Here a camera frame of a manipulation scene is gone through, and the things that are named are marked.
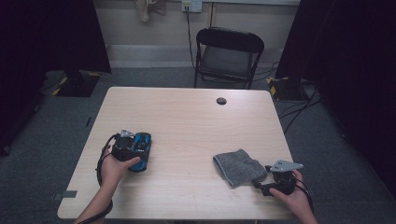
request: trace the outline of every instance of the chair backrest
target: chair backrest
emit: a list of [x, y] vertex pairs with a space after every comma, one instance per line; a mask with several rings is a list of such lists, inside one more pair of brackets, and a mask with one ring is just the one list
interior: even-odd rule
[[205, 28], [196, 36], [197, 47], [200, 44], [221, 49], [235, 49], [251, 53], [262, 53], [264, 42], [257, 35], [219, 27]]

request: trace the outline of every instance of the gray towel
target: gray towel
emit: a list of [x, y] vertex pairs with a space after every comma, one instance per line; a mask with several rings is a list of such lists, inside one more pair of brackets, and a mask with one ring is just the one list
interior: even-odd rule
[[251, 159], [244, 149], [216, 155], [213, 162], [221, 177], [228, 180], [234, 188], [253, 179], [267, 177], [265, 168], [258, 161]]

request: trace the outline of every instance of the electrical outlet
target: electrical outlet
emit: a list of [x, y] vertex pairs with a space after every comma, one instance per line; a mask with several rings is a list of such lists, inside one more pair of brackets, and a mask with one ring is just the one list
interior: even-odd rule
[[202, 12], [202, 0], [181, 1], [181, 11], [186, 11], [186, 8], [189, 12]]

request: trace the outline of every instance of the wall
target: wall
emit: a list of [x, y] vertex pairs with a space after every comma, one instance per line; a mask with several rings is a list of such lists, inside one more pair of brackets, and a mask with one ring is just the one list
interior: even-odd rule
[[[253, 3], [223, 3], [224, 0], [218, 0], [212, 4], [204, 1], [202, 13], [190, 13], [193, 52], [197, 32], [212, 23], [212, 26], [255, 33], [265, 43], [262, 62], [277, 62], [285, 46], [298, 1], [262, 0], [266, 5], [250, 1]], [[166, 15], [151, 13], [149, 22], [139, 19], [133, 0], [96, 0], [94, 3], [105, 42], [110, 46], [110, 61], [128, 60], [125, 55], [131, 54], [131, 48], [134, 48], [132, 51], [143, 53], [153, 50], [151, 54], [175, 49], [181, 52], [180, 57], [173, 55], [176, 61], [187, 62], [190, 59], [189, 27], [186, 14], [181, 12], [180, 1], [167, 1]], [[128, 46], [127, 51], [116, 53], [125, 49], [125, 46]]]

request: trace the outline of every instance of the wooden table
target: wooden table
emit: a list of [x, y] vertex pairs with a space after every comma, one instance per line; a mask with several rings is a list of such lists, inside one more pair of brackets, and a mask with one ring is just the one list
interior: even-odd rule
[[[218, 105], [219, 97], [227, 104]], [[107, 218], [293, 218], [249, 183], [232, 189], [213, 163], [215, 155], [239, 148], [262, 165], [292, 161], [269, 92], [135, 87], [108, 90], [67, 188], [77, 196], [63, 198], [60, 218], [76, 218], [99, 189], [101, 148], [122, 128], [151, 133], [152, 145], [147, 171], [121, 180]]]

